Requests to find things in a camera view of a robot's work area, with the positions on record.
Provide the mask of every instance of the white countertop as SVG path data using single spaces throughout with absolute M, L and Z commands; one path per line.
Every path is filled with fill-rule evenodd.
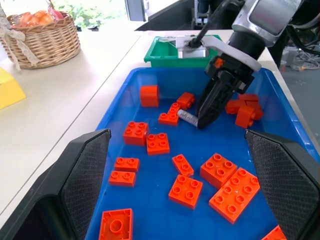
M 117 39 L 103 32 L 83 32 L 79 34 L 81 53 L 61 65 L 17 72 L 8 59 L 1 61 L 0 66 L 15 77 L 27 98 L 0 110 L 0 228 L 66 145 L 96 129 L 129 72 L 150 67 L 144 56 L 155 36 L 198 32 L 126 32 Z M 218 34 L 226 42 L 232 32 L 211 30 L 208 34 Z M 268 50 L 258 61 L 274 73 L 303 122 Z

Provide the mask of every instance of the orange square block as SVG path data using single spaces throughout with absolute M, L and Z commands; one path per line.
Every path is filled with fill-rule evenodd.
M 254 116 L 253 120 L 260 120 L 262 118 L 262 116 L 264 115 L 264 112 L 262 111 L 259 102 L 257 102 L 257 101 L 246 101 L 245 103 L 246 103 L 247 106 L 249 106 L 251 108 L 254 108 L 255 116 Z
M 149 126 L 144 122 L 129 122 L 123 133 L 124 143 L 128 145 L 146 145 L 146 135 L 149 134 Z
M 99 240 L 132 240 L 134 213 L 131 208 L 104 211 Z
M 259 102 L 257 94 L 239 94 L 238 98 L 243 101 Z
M 243 100 L 229 100 L 225 105 L 225 111 L 227 114 L 237 114 L 240 107 L 245 106 L 246 102 Z
M 118 157 L 115 161 L 114 169 L 117 171 L 136 173 L 139 169 L 139 159 Z
M 254 118 L 256 114 L 255 109 L 250 106 L 242 106 L 239 108 L 238 114 L 236 115 L 235 125 L 246 129 L 254 124 Z
M 200 176 L 219 189 L 235 173 L 237 165 L 218 153 L 209 158 L 200 168 Z
M 267 236 L 262 238 L 262 240 L 287 240 L 287 239 L 278 225 L 271 232 L 269 232 Z
M 172 158 L 172 163 L 179 172 L 179 174 L 187 177 L 190 177 L 194 174 L 193 168 L 191 167 L 190 163 L 187 161 L 183 154 L 174 156 Z
M 146 138 L 146 150 L 148 155 L 170 153 L 168 135 L 166 133 L 148 135 Z
M 195 209 L 203 183 L 178 175 L 170 192 L 169 199 L 185 207 Z
M 179 117 L 174 114 L 161 113 L 158 119 L 159 124 L 177 126 Z
M 168 111 L 168 114 L 171 114 L 171 115 L 177 115 L 178 114 L 178 111 L 180 110 L 181 108 L 181 105 L 178 104 L 178 103 L 172 103 L 169 111 Z
M 184 92 L 176 102 L 181 105 L 182 109 L 187 110 L 191 108 L 195 101 L 195 96 L 193 94 Z
M 128 171 L 112 171 L 109 177 L 110 185 L 133 187 L 136 182 L 136 173 Z
M 210 199 L 209 205 L 234 224 L 259 189 L 258 178 L 240 167 Z
M 140 87 L 140 101 L 142 107 L 159 106 L 159 88 L 157 85 Z

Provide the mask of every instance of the blue bin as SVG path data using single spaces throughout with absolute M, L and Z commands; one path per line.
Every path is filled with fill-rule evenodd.
M 209 78 L 202 68 L 138 68 L 134 69 L 119 90 L 97 129 L 111 129 L 104 177 L 99 199 L 86 235 L 97 240 L 103 211 L 132 208 L 134 240 L 258 240 L 276 225 L 261 191 L 244 209 L 235 224 L 229 223 L 208 202 L 217 189 L 200 177 L 201 165 L 214 153 L 219 153 L 238 167 L 256 174 L 245 130 L 235 125 L 235 115 L 225 112 L 209 127 L 196 129 L 179 121 L 178 126 L 158 124 L 158 117 L 183 93 L 199 97 Z M 139 89 L 143 85 L 158 85 L 159 107 L 141 107 Z M 298 142 L 319 162 L 319 155 L 291 108 L 272 72 L 261 69 L 248 93 L 257 94 L 264 116 L 250 129 L 277 134 Z M 146 147 L 125 145 L 123 132 L 129 121 L 148 123 L 150 133 L 167 133 L 170 153 L 148 156 Z M 184 154 L 194 169 L 194 178 L 203 182 L 195 210 L 168 198 L 177 177 L 172 157 Z M 140 159 L 134 187 L 112 186 L 108 178 L 117 157 Z

